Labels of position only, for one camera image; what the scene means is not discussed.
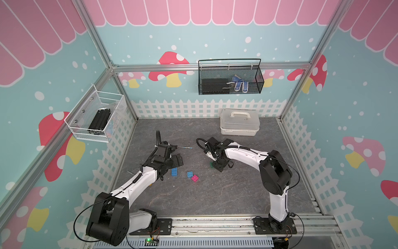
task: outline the wire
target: wire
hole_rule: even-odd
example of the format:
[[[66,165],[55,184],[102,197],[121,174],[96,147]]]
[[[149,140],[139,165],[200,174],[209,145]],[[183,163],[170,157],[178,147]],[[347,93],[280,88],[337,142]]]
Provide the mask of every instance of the wire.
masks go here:
[[[101,201],[99,201],[99,202],[96,202],[96,203],[94,203],[94,204],[91,204],[90,206],[88,206],[88,207],[86,207],[85,209],[83,209],[83,211],[81,211],[80,214],[77,215],[75,221],[73,222],[73,232],[74,232],[75,236],[76,236],[79,240],[84,241],[84,242],[98,242],[98,241],[101,241],[101,240],[85,240],[85,239],[80,238],[80,237],[77,235],[76,228],[75,228],[75,226],[76,226],[76,221],[77,221],[77,219],[79,218],[79,216],[80,216],[84,211],[86,211],[86,210],[89,209],[90,207],[92,207],[92,206],[94,206],[94,205],[97,205],[97,204],[99,204],[99,203],[101,203],[101,202],[106,202],[107,200],[111,199],[112,197],[113,197],[113,196],[110,196],[110,197],[106,198],[105,200],[101,200]]]
[[[295,247],[301,242],[302,238],[304,237],[304,223],[303,223],[302,219],[300,218],[300,216],[298,216],[297,214],[295,214],[295,213],[290,213],[290,214],[291,214],[291,215],[294,215],[294,216],[297,216],[297,217],[300,219],[301,223],[302,223],[302,233],[301,233],[301,238],[300,238],[300,240],[297,242],[296,245],[294,245],[294,246],[292,246],[292,247],[289,248],[289,249],[293,249],[293,248],[295,248]]]

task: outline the marble-patterned floor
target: marble-patterned floor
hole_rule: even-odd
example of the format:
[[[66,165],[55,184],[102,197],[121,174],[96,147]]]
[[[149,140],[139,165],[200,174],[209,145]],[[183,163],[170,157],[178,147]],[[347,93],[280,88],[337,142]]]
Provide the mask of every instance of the marble-patterned floor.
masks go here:
[[[262,185],[259,172],[239,161],[232,169],[226,167],[222,173],[211,168],[211,160],[196,144],[198,137],[205,140],[214,137],[219,141],[229,138],[260,151],[274,149],[287,163],[296,167],[274,118],[260,118],[260,130],[254,137],[222,135],[218,118],[140,119],[116,186],[131,178],[127,171],[136,173],[140,163],[144,163],[151,154],[156,144],[157,129],[161,132],[162,141],[193,149],[175,152],[181,153],[184,162],[177,169],[178,176],[171,176],[169,170],[164,181],[157,180],[135,200],[131,212],[147,208],[156,211],[158,216],[269,213],[269,193]],[[193,171],[199,180],[194,182],[187,178],[187,171]],[[297,180],[293,171],[292,184]],[[295,213],[315,212],[303,182],[289,190],[288,208]]]

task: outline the white plastic storage box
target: white plastic storage box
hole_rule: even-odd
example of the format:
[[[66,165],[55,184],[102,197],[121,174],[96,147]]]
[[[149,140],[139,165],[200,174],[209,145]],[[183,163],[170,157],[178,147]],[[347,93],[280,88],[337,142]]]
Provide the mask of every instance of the white plastic storage box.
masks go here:
[[[89,97],[81,105],[76,105],[65,118],[65,123],[76,139],[108,143],[127,108],[124,95],[97,91],[93,85]],[[109,108],[111,115],[103,131],[89,129],[98,109]]]
[[[260,129],[258,113],[223,109],[220,115],[220,128],[223,135],[254,136]]]

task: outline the black mounting plate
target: black mounting plate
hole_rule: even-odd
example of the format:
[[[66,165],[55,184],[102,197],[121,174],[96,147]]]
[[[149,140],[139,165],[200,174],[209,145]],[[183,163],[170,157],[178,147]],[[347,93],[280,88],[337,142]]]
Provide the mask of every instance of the black mounting plate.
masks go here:
[[[172,219],[158,219],[159,228],[159,235],[170,235],[172,232]],[[149,236],[148,233],[137,230],[134,232],[129,233],[130,235],[146,235]]]
[[[253,218],[254,230],[256,234],[275,234],[269,225],[268,218]],[[282,231],[280,234],[297,234],[297,229],[295,223],[292,218],[287,219],[285,224],[285,231]]]

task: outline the ventilation grille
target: ventilation grille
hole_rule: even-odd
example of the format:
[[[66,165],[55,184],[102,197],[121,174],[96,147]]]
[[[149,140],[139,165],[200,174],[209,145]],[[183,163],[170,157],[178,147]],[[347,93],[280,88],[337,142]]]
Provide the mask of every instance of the ventilation grille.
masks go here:
[[[232,238],[160,238],[157,247],[145,246],[145,238],[128,238],[133,248],[265,248],[273,247],[270,237],[232,237]],[[93,249],[131,249],[126,239],[114,247],[105,242],[96,242]]]

